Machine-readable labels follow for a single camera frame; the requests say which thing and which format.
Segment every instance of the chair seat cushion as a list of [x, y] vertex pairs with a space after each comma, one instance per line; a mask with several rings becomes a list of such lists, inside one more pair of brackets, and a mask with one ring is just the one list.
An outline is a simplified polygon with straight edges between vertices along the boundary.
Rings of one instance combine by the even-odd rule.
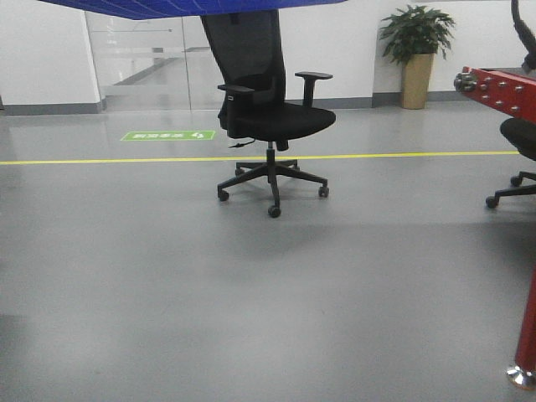
[[334, 122], [332, 111], [284, 103], [237, 116], [236, 130], [241, 137], [275, 142], [310, 136]]
[[525, 157], [536, 160], [536, 125], [523, 119], [508, 119], [501, 133]]

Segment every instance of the tan planter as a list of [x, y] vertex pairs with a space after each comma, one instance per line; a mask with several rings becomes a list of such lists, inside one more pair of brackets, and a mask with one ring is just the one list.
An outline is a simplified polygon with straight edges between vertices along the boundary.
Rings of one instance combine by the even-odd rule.
[[402, 107], [424, 109], [434, 54], [414, 54], [402, 73]]

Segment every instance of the metal foot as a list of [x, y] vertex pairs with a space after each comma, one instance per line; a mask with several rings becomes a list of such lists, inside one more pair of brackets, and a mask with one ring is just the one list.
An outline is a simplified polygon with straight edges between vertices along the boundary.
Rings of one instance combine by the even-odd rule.
[[508, 369], [506, 375], [510, 382], [518, 388], [527, 391], [534, 391], [536, 389], [536, 378], [532, 371], [525, 371], [519, 366], [514, 366]]

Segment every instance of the red metal frame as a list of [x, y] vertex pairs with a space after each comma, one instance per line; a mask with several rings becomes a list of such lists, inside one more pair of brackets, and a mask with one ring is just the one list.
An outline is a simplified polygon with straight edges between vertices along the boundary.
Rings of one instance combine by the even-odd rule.
[[536, 80], [497, 70], [464, 67], [472, 74], [476, 87], [462, 94], [507, 115], [536, 123]]

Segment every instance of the black chair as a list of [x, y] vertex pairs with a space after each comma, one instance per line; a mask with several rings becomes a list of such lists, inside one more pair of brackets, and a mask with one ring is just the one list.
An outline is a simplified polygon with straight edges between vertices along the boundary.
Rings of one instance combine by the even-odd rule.
[[289, 140], [310, 136], [335, 122], [331, 111], [312, 107], [315, 81], [332, 76], [296, 73], [305, 80], [302, 105], [285, 103], [285, 67], [277, 10], [209, 15], [201, 19], [225, 82], [218, 86], [225, 91], [218, 114], [221, 127], [231, 138], [268, 142], [266, 162], [238, 162], [235, 177], [218, 185], [220, 201], [229, 198], [224, 188], [267, 176], [275, 201], [268, 213], [277, 218], [281, 214], [277, 175], [321, 183], [318, 193], [327, 197], [327, 180], [301, 172], [297, 160], [276, 162], [274, 143], [278, 151], [286, 151]]
[[[536, 161], [535, 124], [522, 119], [508, 119], [501, 125], [501, 133], [519, 150], [519, 153]], [[520, 187], [524, 178], [536, 180], [536, 173], [519, 172], [517, 176], [510, 178], [514, 188], [499, 190], [494, 196], [486, 198], [488, 208], [497, 207], [501, 197], [536, 194], [536, 184]]]

